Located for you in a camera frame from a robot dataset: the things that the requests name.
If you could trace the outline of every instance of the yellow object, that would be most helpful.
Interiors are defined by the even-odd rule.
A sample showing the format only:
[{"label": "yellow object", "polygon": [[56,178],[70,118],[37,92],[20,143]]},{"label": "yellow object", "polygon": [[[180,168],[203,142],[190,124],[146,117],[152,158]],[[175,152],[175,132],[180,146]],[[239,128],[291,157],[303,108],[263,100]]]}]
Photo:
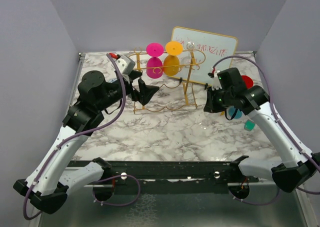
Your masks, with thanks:
[{"label": "yellow object", "polygon": [[171,56],[178,56],[183,50],[184,47],[177,41],[170,41],[165,45],[165,51]]},{"label": "yellow object", "polygon": [[167,76],[175,76],[179,72],[179,65],[180,61],[177,56],[168,55],[163,62],[163,72]]}]

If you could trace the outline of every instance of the pink cup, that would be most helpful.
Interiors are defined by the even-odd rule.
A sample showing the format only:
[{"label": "pink cup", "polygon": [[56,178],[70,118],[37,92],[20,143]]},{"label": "pink cup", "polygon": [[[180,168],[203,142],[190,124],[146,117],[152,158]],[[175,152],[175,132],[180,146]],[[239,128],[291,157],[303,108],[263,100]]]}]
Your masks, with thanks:
[{"label": "pink cup", "polygon": [[152,79],[158,79],[164,73],[163,64],[158,57],[152,57],[146,63],[146,74]]},{"label": "pink cup", "polygon": [[159,57],[164,53],[165,49],[160,43],[150,43],[145,50],[151,57]]}]

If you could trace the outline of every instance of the floor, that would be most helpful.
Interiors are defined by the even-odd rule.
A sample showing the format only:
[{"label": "floor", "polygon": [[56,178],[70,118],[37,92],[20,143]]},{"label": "floor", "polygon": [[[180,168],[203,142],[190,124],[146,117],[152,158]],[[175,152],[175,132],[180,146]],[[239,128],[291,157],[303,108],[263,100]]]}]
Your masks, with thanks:
[{"label": "floor", "polygon": [[[242,55],[254,60],[252,53]],[[146,62],[146,59],[141,59],[142,66]],[[242,75],[251,77],[255,85],[261,85],[258,70],[248,61],[234,59],[231,66],[237,67]],[[80,80],[91,70],[101,71],[107,81],[115,78],[114,69],[105,53],[86,55]],[[173,87],[179,83],[177,79],[165,74],[159,79],[147,76],[142,78],[147,84],[157,86],[167,84]],[[207,100],[204,86],[194,84],[193,89],[197,109],[193,106],[178,111],[139,111],[134,114],[133,102],[127,97],[122,116],[113,125],[93,133],[73,160],[101,157],[110,161],[231,161],[242,155],[279,159],[276,150],[258,126],[252,131],[244,129],[248,119],[246,116],[228,121],[220,113],[204,112]],[[183,89],[179,86],[173,90],[161,88],[148,106],[156,110],[164,105],[178,107],[183,103]],[[110,110],[116,107],[117,104],[110,107]],[[103,124],[114,115],[107,115]]]}]

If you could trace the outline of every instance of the marble tabletop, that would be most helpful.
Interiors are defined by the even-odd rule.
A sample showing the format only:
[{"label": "marble tabletop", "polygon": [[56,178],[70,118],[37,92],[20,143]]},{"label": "marble tabletop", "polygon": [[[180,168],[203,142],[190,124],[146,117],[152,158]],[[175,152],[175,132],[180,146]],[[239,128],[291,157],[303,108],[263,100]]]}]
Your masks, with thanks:
[{"label": "marble tabletop", "polygon": [[[252,53],[242,54],[254,60]],[[141,58],[142,66],[147,55]],[[233,59],[242,75],[251,77],[255,85],[261,85],[258,70],[243,59]],[[102,72],[108,81],[115,78],[114,69],[106,53],[86,54],[81,77],[88,71]],[[179,81],[165,74],[158,79],[143,75],[146,84],[176,86]],[[196,103],[178,111],[163,110],[133,112],[133,102],[127,97],[126,108],[111,126],[96,131],[76,152],[73,160],[92,160],[101,157],[108,161],[232,161],[242,155],[258,159],[278,160],[278,154],[270,141],[255,126],[252,131],[244,129],[248,117],[228,121],[220,113],[203,111],[207,94],[203,85],[193,85]],[[159,109],[164,105],[178,107],[184,103],[182,86],[176,89],[161,88],[151,99],[149,107]],[[118,103],[111,106],[112,111]],[[116,114],[105,115],[103,124]]]}]

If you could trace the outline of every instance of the yellow whiteboard border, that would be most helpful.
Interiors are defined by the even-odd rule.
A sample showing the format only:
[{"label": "yellow whiteboard border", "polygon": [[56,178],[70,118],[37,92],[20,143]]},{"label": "yellow whiteboard border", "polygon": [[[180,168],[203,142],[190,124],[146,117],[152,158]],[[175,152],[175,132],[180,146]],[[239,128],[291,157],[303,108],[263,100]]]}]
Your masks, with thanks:
[{"label": "yellow whiteboard border", "polygon": [[[173,37],[174,37],[174,31],[175,29],[184,29],[184,30],[188,30],[188,31],[196,31],[196,32],[202,32],[202,33],[206,33],[206,34],[211,34],[211,35],[216,35],[216,36],[223,36],[223,37],[228,37],[228,38],[232,38],[232,39],[235,39],[236,40],[236,43],[235,43],[235,48],[234,48],[234,51],[233,51],[233,55],[236,53],[236,49],[238,47],[238,39],[234,36],[230,36],[230,35],[225,35],[225,34],[220,34],[220,33],[213,33],[213,32],[208,32],[208,31],[203,31],[203,30],[198,30],[198,29],[193,29],[193,28],[186,28],[186,27],[181,27],[181,26],[176,26],[173,28],[172,30],[172,34],[171,34],[171,41],[173,40]],[[174,77],[174,76],[169,76],[171,78],[175,78],[175,79],[180,79],[179,77]],[[192,83],[195,83],[195,84],[200,84],[200,85],[205,85],[205,84],[208,84],[209,86],[211,86],[211,84],[209,83],[201,83],[201,82],[197,82],[197,81],[192,81],[192,80],[189,80],[190,82]]]}]

